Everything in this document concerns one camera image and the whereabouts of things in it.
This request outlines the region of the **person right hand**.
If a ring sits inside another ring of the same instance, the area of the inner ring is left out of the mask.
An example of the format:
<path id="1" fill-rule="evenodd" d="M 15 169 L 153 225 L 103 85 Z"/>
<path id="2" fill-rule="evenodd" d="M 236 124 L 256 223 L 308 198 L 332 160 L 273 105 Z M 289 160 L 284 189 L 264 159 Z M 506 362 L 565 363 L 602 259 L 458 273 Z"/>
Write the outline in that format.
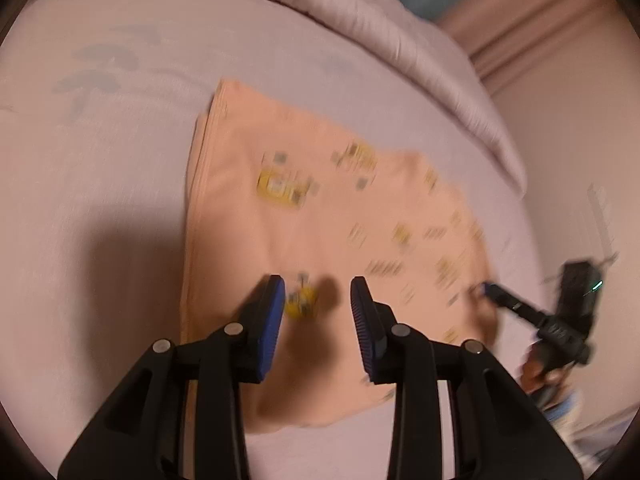
<path id="1" fill-rule="evenodd" d="M 546 372 L 538 347 L 539 344 L 533 344 L 528 350 L 520 371 L 520 386 L 527 394 L 551 387 L 555 391 L 554 397 L 547 402 L 547 406 L 551 406 L 560 403 L 570 393 L 570 373 L 573 369 L 567 365 Z"/>

